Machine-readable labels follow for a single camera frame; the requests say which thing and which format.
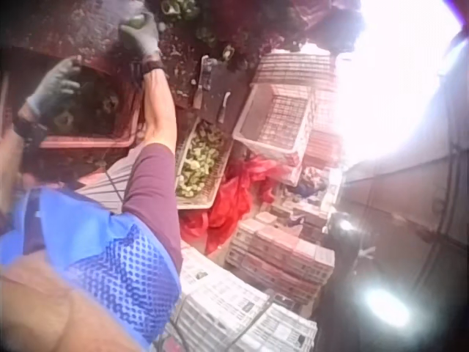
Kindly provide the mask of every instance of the tray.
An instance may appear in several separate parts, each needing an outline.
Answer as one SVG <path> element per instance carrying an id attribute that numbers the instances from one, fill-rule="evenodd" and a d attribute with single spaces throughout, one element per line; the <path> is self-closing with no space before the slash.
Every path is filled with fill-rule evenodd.
<path id="1" fill-rule="evenodd" d="M 177 179 L 181 175 L 182 166 L 184 165 L 184 160 L 188 154 L 189 147 L 191 146 L 191 140 L 196 135 L 197 125 L 202 121 L 198 118 L 196 123 L 192 127 L 191 134 L 189 135 L 188 140 L 184 144 L 184 150 L 182 155 L 178 158 L 177 162 L 177 173 L 176 173 L 176 182 L 174 184 L 174 190 L 177 187 Z M 223 178 L 226 164 L 228 163 L 228 158 L 233 147 L 233 140 L 229 137 L 226 138 L 223 146 L 219 150 L 219 155 L 215 160 L 215 166 L 212 168 L 212 172 L 208 175 L 207 180 L 205 181 L 205 187 L 202 191 L 193 198 L 184 198 L 177 196 L 177 209 L 188 210 L 188 209 L 208 209 L 213 205 L 215 201 L 215 196 L 220 187 L 221 180 Z"/>

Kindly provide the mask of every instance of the bright light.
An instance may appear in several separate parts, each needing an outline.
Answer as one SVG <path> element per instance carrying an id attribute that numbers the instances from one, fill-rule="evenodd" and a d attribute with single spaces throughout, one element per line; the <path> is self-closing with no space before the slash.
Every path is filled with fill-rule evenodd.
<path id="1" fill-rule="evenodd" d="M 376 316 L 389 325 L 401 328 L 409 322 L 407 307 L 387 291 L 369 291 L 366 294 L 366 303 Z"/>
<path id="2" fill-rule="evenodd" d="M 347 221 L 347 220 L 341 220 L 340 223 L 339 223 L 339 226 L 344 231 L 353 230 L 353 225 L 350 223 L 350 221 Z"/>
<path id="3" fill-rule="evenodd" d="M 338 60 L 336 112 L 350 161 L 392 153 L 417 128 L 461 25 L 442 0 L 362 0 L 366 29 Z"/>

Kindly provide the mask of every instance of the vegetable scraps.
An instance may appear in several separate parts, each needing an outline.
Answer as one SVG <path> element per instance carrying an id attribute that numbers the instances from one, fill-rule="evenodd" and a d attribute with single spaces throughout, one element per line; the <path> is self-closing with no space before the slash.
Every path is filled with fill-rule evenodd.
<path id="1" fill-rule="evenodd" d="M 200 194 L 215 166 L 223 144 L 224 136 L 216 126 L 206 121 L 201 121 L 197 125 L 181 175 L 177 178 L 177 196 L 193 198 Z"/>

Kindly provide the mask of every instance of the light fixture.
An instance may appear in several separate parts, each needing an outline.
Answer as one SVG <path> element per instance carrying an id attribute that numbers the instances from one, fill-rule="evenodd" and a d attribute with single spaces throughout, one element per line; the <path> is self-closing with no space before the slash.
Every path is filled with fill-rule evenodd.
<path id="1" fill-rule="evenodd" d="M 341 220 L 340 223 L 339 223 L 339 226 L 344 231 L 353 230 L 353 225 L 348 220 Z"/>
<path id="2" fill-rule="evenodd" d="M 409 322 L 409 310 L 388 291 L 376 289 L 366 293 L 366 303 L 372 312 L 391 326 L 402 328 Z"/>

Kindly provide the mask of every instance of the blue patterned fabric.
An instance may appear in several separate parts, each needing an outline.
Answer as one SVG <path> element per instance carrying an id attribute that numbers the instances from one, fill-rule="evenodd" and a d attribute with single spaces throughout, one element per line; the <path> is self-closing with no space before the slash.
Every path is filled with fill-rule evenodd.
<path id="1" fill-rule="evenodd" d="M 5 266 L 22 255 L 26 206 L 20 204 L 15 230 L 0 238 Z M 41 192 L 38 215 L 54 269 L 147 349 L 163 332 L 181 292 L 163 245 L 135 216 L 112 216 L 96 204 L 48 189 Z"/>
<path id="2" fill-rule="evenodd" d="M 126 238 L 113 240 L 102 254 L 79 260 L 67 272 L 149 344 L 163 332 L 179 298 L 164 257 L 136 225 Z"/>

